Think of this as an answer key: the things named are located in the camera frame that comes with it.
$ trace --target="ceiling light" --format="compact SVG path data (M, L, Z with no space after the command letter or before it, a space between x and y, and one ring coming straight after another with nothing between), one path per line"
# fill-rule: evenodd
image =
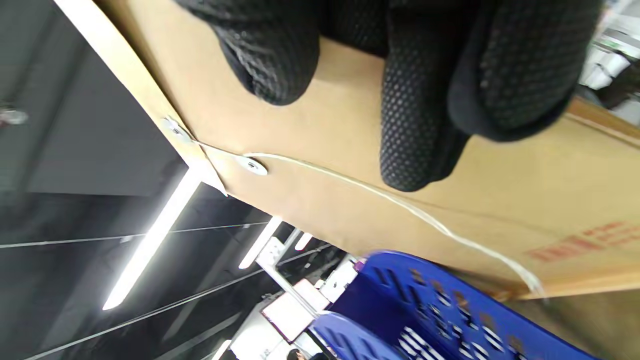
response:
M267 241L269 241L273 233L276 232L276 229L278 229L278 226L280 225L281 222L282 222L281 217L272 217L271 220L269 220L269 222L264 227L260 235L258 235L258 238L255 240L255 243L253 243L253 245L249 249L249 252L246 253L246 255L244 256L244 259L242 260L242 262L240 262L240 265L238 266L238 268L246 269L255 261L255 258L258 257L258 254L260 254L260 251L262 251L262 248L264 248L264 246L267 245Z
M129 264L125 267L122 275L120 275L116 286L111 291L102 310L113 309L120 305L124 298L127 297L127 294L131 291L131 288L133 288L133 285L147 264L149 264L149 261L156 253L164 237L176 219L178 219L178 216L187 202L189 202L189 199L199 184L200 176L197 175L197 172L191 168L187 170L187 173L184 174L184 177L180 180L178 187L169 198L169 201L164 205L156 222L154 222L147 232L147 235L142 239L140 245L138 245L136 252L133 254L133 258L131 258Z
M222 345L220 345L220 348L218 349L218 351L216 351L216 353L213 355L211 360L220 360L220 358L222 357L222 354L224 354L225 351L227 351L230 344L231 344L231 340L225 340L225 342L223 342Z
M302 249L305 248L305 246L307 246L307 244L309 243L309 240L311 240L311 238L313 237L314 236L309 233L302 234L302 236L300 237L300 240L298 240L298 243L296 244L295 249L298 251L301 251Z

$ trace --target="dotted grip glove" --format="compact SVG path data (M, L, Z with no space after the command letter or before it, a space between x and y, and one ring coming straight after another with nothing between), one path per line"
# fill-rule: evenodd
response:
M577 83L602 0L176 0L217 34L250 93L307 89L320 35L385 58L380 169L404 192L447 177L470 135L551 125Z

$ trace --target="gloved hand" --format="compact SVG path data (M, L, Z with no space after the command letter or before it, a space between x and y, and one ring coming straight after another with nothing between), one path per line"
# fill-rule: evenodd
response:
M380 167L415 191L453 170L470 135L551 125L577 83L602 0L176 0L209 23L247 91L287 105L319 36L386 58Z

